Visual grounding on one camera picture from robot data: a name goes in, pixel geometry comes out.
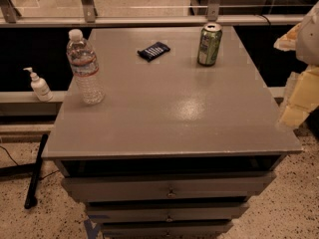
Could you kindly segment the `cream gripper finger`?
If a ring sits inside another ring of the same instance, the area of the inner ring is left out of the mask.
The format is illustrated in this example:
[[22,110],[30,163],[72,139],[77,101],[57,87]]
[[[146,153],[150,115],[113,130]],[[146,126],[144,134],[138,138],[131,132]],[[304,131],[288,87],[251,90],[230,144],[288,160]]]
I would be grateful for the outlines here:
[[286,34],[278,38],[273,47],[284,52],[294,51],[296,49],[296,40],[300,27],[300,23],[296,24]]
[[292,72],[286,82],[278,122],[298,128],[319,107],[319,67],[309,65],[301,74]]

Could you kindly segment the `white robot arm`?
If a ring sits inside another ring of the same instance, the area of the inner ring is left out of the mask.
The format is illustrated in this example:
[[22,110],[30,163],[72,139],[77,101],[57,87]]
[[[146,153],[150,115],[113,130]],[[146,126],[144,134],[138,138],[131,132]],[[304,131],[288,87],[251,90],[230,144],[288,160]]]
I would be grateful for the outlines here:
[[296,58],[307,67],[302,73],[291,73],[287,79],[277,123],[299,128],[319,107],[319,2],[303,20],[278,38],[274,48],[295,51]]

